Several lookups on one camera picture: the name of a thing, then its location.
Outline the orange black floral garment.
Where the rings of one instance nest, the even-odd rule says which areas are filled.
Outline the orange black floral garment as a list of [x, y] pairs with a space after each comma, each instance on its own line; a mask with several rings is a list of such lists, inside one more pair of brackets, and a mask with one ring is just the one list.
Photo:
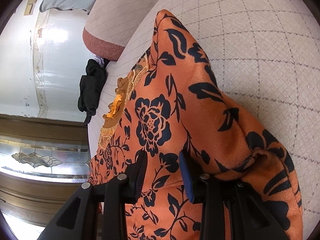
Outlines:
[[106, 183], [148, 155], [140, 197], [126, 205], [128, 239], [198, 239], [201, 204], [191, 204], [180, 152], [203, 171], [251, 186], [289, 239], [302, 239], [302, 199], [285, 147], [221, 92], [207, 55], [169, 11], [104, 116], [90, 182]]

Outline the pink bolster with red end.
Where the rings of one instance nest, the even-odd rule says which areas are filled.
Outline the pink bolster with red end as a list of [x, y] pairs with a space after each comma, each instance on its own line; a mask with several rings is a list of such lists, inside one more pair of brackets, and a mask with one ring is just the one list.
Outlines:
[[82, 39], [95, 55], [117, 61], [128, 41], [158, 0], [96, 0]]

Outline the black garment on bed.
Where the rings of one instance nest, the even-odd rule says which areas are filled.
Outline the black garment on bed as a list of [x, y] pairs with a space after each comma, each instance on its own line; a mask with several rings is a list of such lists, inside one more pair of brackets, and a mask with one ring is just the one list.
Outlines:
[[86, 74], [80, 79], [78, 110], [86, 113], [84, 125], [88, 125], [92, 117], [96, 115], [100, 96], [108, 77], [106, 71], [108, 63], [109, 60], [101, 57], [89, 59], [86, 66]]

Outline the wooden door with glass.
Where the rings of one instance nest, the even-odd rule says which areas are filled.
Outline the wooden door with glass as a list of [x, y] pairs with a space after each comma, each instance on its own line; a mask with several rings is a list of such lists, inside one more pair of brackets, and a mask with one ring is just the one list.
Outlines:
[[89, 177], [87, 127], [1, 114], [1, 211], [46, 226]]

